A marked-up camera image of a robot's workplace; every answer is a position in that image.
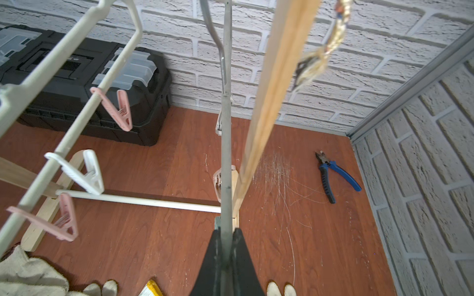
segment blue plier handle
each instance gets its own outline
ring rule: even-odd
[[[319,166],[319,170],[321,171],[321,180],[323,182],[324,192],[328,196],[330,203],[335,204],[336,199],[334,198],[334,194],[332,193],[331,185],[329,183],[328,168],[332,169],[333,171],[344,177],[344,179],[346,179],[346,181],[349,182],[349,184],[351,184],[356,191],[362,190],[357,181],[345,170],[338,167],[335,161],[330,161],[323,151],[321,151],[321,154],[318,154],[316,152],[316,157],[319,159],[319,161],[321,161],[321,165]]]

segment black toolbox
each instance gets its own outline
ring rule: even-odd
[[[26,26],[0,30],[0,83],[20,84],[64,34]],[[124,45],[86,38],[38,94],[18,121],[24,125],[67,131]],[[117,90],[127,92],[133,128],[123,131],[102,105],[83,135],[152,146],[170,106],[171,74],[163,55],[136,48],[116,77],[107,97],[118,108]]]

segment rope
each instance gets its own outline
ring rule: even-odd
[[[331,36],[325,45],[314,52],[304,53],[296,67],[296,79],[293,93],[299,92],[321,75],[328,67],[331,54],[341,45],[346,34],[346,25],[351,14],[352,0],[338,0],[334,10],[336,11],[336,23],[332,29]]]

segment white brick wall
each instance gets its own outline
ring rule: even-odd
[[[0,0],[0,25],[23,24],[66,32],[95,2]],[[140,46],[165,54],[173,73],[173,102],[217,109],[218,52],[202,21],[199,1],[135,3],[145,30]],[[322,1],[306,50],[327,40],[335,3]],[[234,4],[232,92],[241,106],[235,110],[244,115],[251,114],[255,103],[276,0],[236,0]],[[210,9],[222,37],[222,0],[211,1]],[[279,120],[349,131],[473,21],[472,0],[355,0],[346,39],[331,58],[328,71],[298,96],[287,95]],[[118,1],[89,37],[125,43],[132,34],[131,19]],[[474,107],[466,110],[474,114]]]
[[[471,65],[355,144],[399,295],[474,295]]]

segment wooden floor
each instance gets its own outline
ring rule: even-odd
[[[212,175],[220,167],[216,119],[216,114],[173,107],[153,147],[81,136],[72,152],[95,150],[106,193],[214,203]],[[237,169],[248,126],[249,120],[232,118]],[[15,124],[0,141],[0,157],[37,173],[44,153],[53,151],[62,136]],[[302,296],[395,295],[365,191],[355,192],[332,171],[337,203],[328,203],[314,154],[320,150],[362,185],[348,138],[275,126],[240,210],[240,228],[261,285],[266,289],[271,279],[280,287],[294,283]],[[0,192],[5,209],[16,205],[25,190],[0,182]],[[79,237],[61,242],[47,234],[32,254],[62,272],[71,290],[114,279],[119,295],[134,296],[153,278],[166,296],[189,294],[216,214],[74,202]],[[7,217],[0,211],[0,223]]]

